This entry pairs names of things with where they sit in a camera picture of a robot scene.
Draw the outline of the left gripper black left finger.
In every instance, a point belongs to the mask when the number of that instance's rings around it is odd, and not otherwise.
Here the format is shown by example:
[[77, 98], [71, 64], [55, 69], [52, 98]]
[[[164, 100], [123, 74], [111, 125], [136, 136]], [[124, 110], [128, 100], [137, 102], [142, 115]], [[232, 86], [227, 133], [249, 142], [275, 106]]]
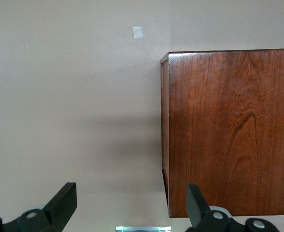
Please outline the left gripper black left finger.
[[43, 209], [28, 210], [5, 224], [0, 218], [0, 232], [61, 232], [76, 208], [76, 183], [68, 182]]

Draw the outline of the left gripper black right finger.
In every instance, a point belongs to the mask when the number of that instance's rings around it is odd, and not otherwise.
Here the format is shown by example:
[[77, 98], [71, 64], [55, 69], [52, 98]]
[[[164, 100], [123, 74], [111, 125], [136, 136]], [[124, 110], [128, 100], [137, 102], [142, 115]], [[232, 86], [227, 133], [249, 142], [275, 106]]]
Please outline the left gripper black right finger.
[[209, 206], [195, 184], [186, 187], [186, 210], [191, 222], [188, 232], [277, 232], [271, 222], [260, 218], [249, 218], [245, 224], [234, 220], [228, 210]]

